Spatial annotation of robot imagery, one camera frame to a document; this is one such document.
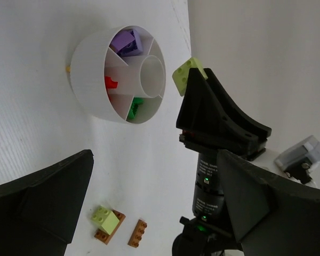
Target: light green lego brick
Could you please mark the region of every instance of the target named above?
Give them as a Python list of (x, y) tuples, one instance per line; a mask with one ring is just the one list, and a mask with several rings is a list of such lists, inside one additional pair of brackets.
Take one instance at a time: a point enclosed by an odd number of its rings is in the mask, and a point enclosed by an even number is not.
[(98, 207), (98, 209), (94, 212), (91, 217), (91, 221), (108, 235), (112, 234), (119, 223), (119, 219), (115, 216), (115, 214), (111, 210), (108, 210), (102, 206)]
[(197, 58), (190, 58), (177, 70), (174, 71), (172, 78), (177, 86), (180, 96), (184, 96), (186, 92), (188, 73), (190, 68), (198, 68), (203, 77), (207, 79), (207, 74), (204, 71), (202, 63)]

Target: purple lego brick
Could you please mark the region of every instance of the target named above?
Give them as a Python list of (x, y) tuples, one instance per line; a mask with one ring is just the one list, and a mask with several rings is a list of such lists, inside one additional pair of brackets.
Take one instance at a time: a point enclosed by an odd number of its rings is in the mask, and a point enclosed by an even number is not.
[(142, 42), (139, 33), (135, 29), (132, 29), (129, 32), (135, 38), (135, 40), (121, 50), (119, 54), (122, 57), (135, 56), (143, 52)]
[(134, 36), (130, 32), (122, 30), (111, 41), (110, 47), (114, 52), (118, 53), (120, 50), (133, 43), (133, 41), (135, 41)]

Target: divided organizer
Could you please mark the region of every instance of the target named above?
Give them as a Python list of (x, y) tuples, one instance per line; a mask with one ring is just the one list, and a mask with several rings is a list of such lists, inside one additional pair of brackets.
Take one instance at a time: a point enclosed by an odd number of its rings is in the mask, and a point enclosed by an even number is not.
[[(140, 34), (143, 53), (120, 57), (109, 45), (118, 32), (129, 29)], [(105, 76), (117, 81), (118, 87), (107, 90)], [(93, 116), (114, 122), (141, 124), (151, 119), (162, 102), (165, 79), (165, 63), (158, 43), (138, 26), (88, 36), (78, 45), (71, 60), (71, 86), (81, 105)], [(134, 98), (143, 98), (144, 102), (135, 119), (128, 120)]]

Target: black cylinder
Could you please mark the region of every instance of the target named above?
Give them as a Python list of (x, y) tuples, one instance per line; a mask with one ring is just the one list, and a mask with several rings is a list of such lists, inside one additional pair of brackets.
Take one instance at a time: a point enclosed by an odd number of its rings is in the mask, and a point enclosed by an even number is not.
[(193, 214), (197, 218), (213, 221), (221, 214), (224, 192), (221, 186), (217, 154), (215, 157), (199, 154), (193, 199)]

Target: green lego brick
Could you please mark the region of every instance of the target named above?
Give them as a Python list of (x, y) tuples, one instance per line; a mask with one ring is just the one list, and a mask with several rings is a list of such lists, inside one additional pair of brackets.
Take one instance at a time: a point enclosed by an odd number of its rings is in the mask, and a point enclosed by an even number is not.
[(133, 120), (135, 119), (139, 105), (143, 104), (144, 99), (142, 98), (134, 98), (132, 102), (132, 106), (130, 107), (129, 113), (128, 113), (128, 119)]
[(173, 72), (172, 78), (177, 86), (180, 96), (184, 96), (186, 92), (188, 73), (190, 68), (198, 68), (203, 77), (207, 79), (207, 74), (204, 71), (202, 63), (197, 58), (190, 58), (177, 70)]
[(94, 212), (91, 217), (91, 221), (108, 235), (112, 234), (119, 223), (117, 216), (115, 216), (111, 210), (108, 210), (102, 206), (98, 207)]

